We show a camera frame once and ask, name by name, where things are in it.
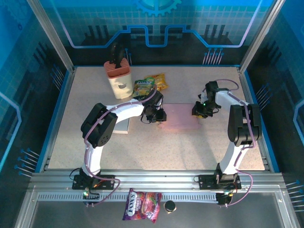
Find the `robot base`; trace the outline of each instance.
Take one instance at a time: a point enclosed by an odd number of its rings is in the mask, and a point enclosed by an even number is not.
[[[225,175],[222,173],[219,164],[213,175],[199,175],[197,183],[200,190],[240,190],[242,189],[239,175]]]
[[[100,172],[97,174],[98,177],[101,178],[115,178],[114,175],[102,175]],[[94,190],[113,190],[115,181],[104,180],[99,184],[100,180],[94,177],[89,177],[86,175],[82,169],[80,169],[79,175],[74,176],[74,181],[72,185],[72,189],[74,190],[85,190],[86,188],[94,189]]]

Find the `label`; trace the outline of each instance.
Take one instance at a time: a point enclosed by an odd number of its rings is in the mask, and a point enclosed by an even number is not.
[[[131,192],[130,201],[128,205],[128,212],[127,212],[128,216],[132,216],[135,214],[136,199],[137,199],[137,194],[134,191]]]
[[[148,82],[148,81],[138,81],[136,82],[137,84],[145,84],[145,85],[148,85],[148,84],[151,84],[152,82]]]

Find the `yellow snack bag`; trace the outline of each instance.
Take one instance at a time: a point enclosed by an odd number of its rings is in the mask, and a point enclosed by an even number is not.
[[[158,91],[161,91],[161,90],[169,87],[168,84],[165,81],[165,74],[164,73],[157,74],[157,75],[148,75],[148,76],[145,77],[145,79],[147,79],[149,77],[154,78]]]

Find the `glass panel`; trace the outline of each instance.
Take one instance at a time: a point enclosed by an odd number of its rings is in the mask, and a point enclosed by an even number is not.
[[[0,1],[0,28],[0,227],[10,228],[36,166],[66,69],[25,0]]]
[[[238,65],[271,3],[42,1],[75,65],[103,64],[114,41],[127,48],[135,65]]]
[[[279,169],[286,183],[299,179],[301,185],[304,182],[303,8],[302,0],[286,0],[248,67]],[[299,220],[303,225],[304,218]]]

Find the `metal floor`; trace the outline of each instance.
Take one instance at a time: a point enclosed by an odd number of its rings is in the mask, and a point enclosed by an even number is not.
[[[273,193],[249,194],[230,208],[215,204],[177,202],[167,214],[161,206],[156,224],[148,219],[122,221],[125,203],[105,202],[87,208],[82,202],[39,202],[31,228],[282,228]]]

